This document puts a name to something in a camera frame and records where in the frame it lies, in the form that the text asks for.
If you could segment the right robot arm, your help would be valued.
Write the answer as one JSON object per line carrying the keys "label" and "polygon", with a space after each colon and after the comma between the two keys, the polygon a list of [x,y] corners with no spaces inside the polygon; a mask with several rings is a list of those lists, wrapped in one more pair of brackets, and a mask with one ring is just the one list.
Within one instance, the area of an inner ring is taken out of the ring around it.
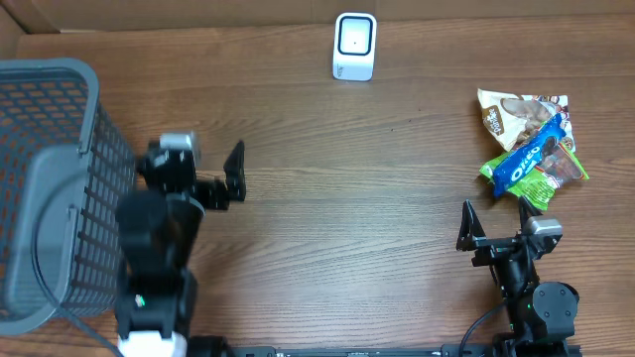
{"label": "right robot arm", "polygon": [[[579,294],[569,284],[543,282],[535,262],[552,253],[563,238],[563,226],[543,215],[529,200],[518,200],[520,229],[515,235],[491,239],[470,201],[462,204],[455,249],[474,254],[474,267],[487,267],[502,301],[476,319],[463,334],[457,356],[579,356],[568,345],[575,334]],[[474,330],[504,310],[510,330],[494,335],[488,345],[470,345]]]}

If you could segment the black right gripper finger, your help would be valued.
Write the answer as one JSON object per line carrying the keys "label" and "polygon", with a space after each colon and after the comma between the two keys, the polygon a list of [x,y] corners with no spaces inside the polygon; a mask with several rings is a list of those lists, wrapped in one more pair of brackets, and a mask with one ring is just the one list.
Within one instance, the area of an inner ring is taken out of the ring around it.
{"label": "black right gripper finger", "polygon": [[461,224],[455,248],[460,251],[474,251],[479,249],[485,240],[482,225],[470,200],[467,199],[462,204]]}
{"label": "black right gripper finger", "polygon": [[518,198],[520,230],[524,232],[529,226],[529,219],[534,216],[541,216],[542,212],[536,208],[526,196]]}

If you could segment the blue snack bar wrapper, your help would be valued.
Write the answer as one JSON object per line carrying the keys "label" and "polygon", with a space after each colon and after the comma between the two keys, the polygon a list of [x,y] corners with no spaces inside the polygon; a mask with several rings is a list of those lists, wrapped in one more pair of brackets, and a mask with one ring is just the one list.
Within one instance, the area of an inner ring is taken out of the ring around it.
{"label": "blue snack bar wrapper", "polygon": [[494,169],[492,174],[494,196],[499,197],[525,177],[555,149],[565,135],[563,117],[561,114],[556,114],[531,140],[511,152]]}

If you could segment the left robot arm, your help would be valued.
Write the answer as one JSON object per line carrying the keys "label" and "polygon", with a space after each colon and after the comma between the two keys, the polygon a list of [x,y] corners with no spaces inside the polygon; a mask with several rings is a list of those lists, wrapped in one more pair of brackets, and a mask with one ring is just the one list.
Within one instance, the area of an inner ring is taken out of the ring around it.
{"label": "left robot arm", "polygon": [[136,158],[145,180],[120,199],[115,220],[123,253],[114,313],[121,356],[230,356],[222,336],[192,336],[197,280],[188,267],[199,225],[210,210],[244,201],[245,145],[226,159],[224,179],[200,179],[191,142],[150,143]]}

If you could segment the green snack bag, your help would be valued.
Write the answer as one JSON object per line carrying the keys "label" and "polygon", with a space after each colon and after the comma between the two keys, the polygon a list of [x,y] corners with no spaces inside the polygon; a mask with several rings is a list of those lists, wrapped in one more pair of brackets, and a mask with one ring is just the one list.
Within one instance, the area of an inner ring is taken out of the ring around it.
{"label": "green snack bag", "polygon": [[574,180],[587,180],[588,175],[574,153],[564,144],[558,144],[545,160],[507,192],[525,196],[536,208],[547,210],[556,190]]}

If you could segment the beige cookie bag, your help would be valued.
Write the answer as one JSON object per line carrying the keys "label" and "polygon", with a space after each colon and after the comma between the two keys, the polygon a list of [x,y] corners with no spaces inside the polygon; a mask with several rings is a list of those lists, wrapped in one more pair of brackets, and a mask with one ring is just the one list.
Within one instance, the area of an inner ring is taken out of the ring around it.
{"label": "beige cookie bag", "polygon": [[557,114],[563,118],[564,144],[575,151],[567,95],[521,95],[479,88],[477,99],[483,125],[506,152],[522,145]]}

